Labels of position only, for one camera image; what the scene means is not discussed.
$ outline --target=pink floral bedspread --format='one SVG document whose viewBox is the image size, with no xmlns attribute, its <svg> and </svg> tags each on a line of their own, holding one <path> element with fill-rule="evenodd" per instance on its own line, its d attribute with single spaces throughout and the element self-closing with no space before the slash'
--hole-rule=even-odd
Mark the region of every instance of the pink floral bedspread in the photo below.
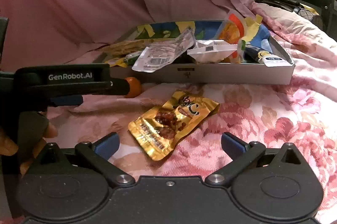
<svg viewBox="0 0 337 224">
<path fill-rule="evenodd" d="M 80 141 L 96 141 L 116 131 L 121 145 L 110 162 L 136 178 L 209 175 L 230 162 L 220 145 L 225 131 L 246 142 L 260 141 L 267 147 L 279 148 L 284 142 L 294 142 L 324 188 L 324 200 L 316 218 L 322 224 L 335 221 L 337 43 L 309 22 L 289 18 L 291 23 L 287 25 L 287 14 L 276 18 L 275 9 L 263 4 L 248 1 L 247 6 L 263 16 L 277 34 L 275 38 L 294 59 L 296 68 L 288 86 L 163 83 L 144 84 L 144 92 L 133 99 L 87 95 L 78 107 L 50 109 L 48 118 L 59 129 L 59 136 L 51 141 L 63 148 L 73 147 Z M 165 103 L 177 89 L 211 98 L 221 107 L 183 139 L 171 156 L 154 162 L 128 132 L 127 125 L 153 106 Z"/>
</svg>

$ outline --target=white package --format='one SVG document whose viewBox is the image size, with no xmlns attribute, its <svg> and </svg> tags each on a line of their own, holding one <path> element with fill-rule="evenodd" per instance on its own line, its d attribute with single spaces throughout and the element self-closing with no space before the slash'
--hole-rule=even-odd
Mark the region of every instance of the white package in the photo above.
<svg viewBox="0 0 337 224">
<path fill-rule="evenodd" d="M 187 50 L 187 54 L 197 63 L 218 63 L 237 50 L 237 44 L 229 44 L 224 40 L 197 40 L 195 47 Z"/>
</svg>

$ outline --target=snack bag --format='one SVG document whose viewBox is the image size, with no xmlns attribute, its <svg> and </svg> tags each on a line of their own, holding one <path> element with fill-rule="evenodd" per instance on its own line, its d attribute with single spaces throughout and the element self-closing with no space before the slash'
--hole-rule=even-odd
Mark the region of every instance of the snack bag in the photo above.
<svg viewBox="0 0 337 224">
<path fill-rule="evenodd" d="M 127 64 L 124 61 L 124 58 L 112 58 L 107 60 L 105 63 L 109 64 L 110 67 L 114 67 L 114 66 L 121 66 L 121 67 L 127 67 Z"/>
<path fill-rule="evenodd" d="M 146 47 L 136 60 L 132 70 L 152 73 L 171 64 L 195 44 L 193 30 L 186 28 L 177 38 L 153 43 Z"/>
<path fill-rule="evenodd" d="M 261 24 L 262 17 L 256 15 L 255 20 L 251 17 L 246 17 L 245 22 L 247 24 L 247 31 L 246 35 L 242 37 L 242 40 L 272 53 L 273 51 L 268 41 L 270 33 L 267 27 Z"/>
<path fill-rule="evenodd" d="M 118 42 L 104 47 L 103 52 L 112 57 L 123 57 L 127 54 L 134 53 L 136 51 L 143 51 L 146 46 L 152 43 L 162 42 L 165 40 L 170 40 L 169 38 L 148 38 L 148 39 L 138 39 L 138 40 L 125 40 L 123 42 Z"/>
<path fill-rule="evenodd" d="M 128 129 L 148 156 L 158 161 L 218 105 L 209 98 L 176 91 L 162 107 L 154 107 L 130 122 Z"/>
<path fill-rule="evenodd" d="M 241 63 L 243 54 L 241 48 L 245 43 L 242 43 L 242 37 L 247 31 L 247 24 L 244 18 L 235 10 L 231 10 L 224 22 L 220 31 L 217 33 L 218 39 L 223 39 L 229 44 L 238 44 L 238 50 L 226 57 L 223 62 Z"/>
<path fill-rule="evenodd" d="M 218 63 L 229 57 L 233 52 L 238 50 L 237 44 L 229 44 L 224 40 L 208 41 L 207 45 L 202 43 L 190 50 L 187 54 L 195 59 L 196 63 Z"/>
</svg>

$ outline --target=human hand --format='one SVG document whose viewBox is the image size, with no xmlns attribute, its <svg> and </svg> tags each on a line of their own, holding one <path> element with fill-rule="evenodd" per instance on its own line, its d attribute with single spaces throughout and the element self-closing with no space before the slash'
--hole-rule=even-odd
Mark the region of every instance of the human hand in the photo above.
<svg viewBox="0 0 337 224">
<path fill-rule="evenodd" d="M 51 123 L 49 123 L 47 129 L 43 133 L 43 137 L 53 138 L 57 135 L 57 129 Z M 37 157 L 45 145 L 46 141 L 41 138 L 33 149 L 32 158 L 20 165 L 20 172 L 22 175 L 27 172 L 29 166 L 34 161 L 34 158 Z M 12 156 L 17 152 L 17 150 L 18 146 L 5 134 L 4 130 L 0 127 L 0 155 Z"/>
</svg>

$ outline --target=gold snack package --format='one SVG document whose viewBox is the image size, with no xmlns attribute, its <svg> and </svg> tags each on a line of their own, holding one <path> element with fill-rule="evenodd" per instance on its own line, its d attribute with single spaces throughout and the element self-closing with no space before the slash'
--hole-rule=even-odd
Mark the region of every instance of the gold snack package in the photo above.
<svg viewBox="0 0 337 224">
<path fill-rule="evenodd" d="M 176 91 L 163 106 L 153 107 L 130 122 L 128 129 L 148 156 L 158 161 L 218 105 L 209 98 Z"/>
</svg>

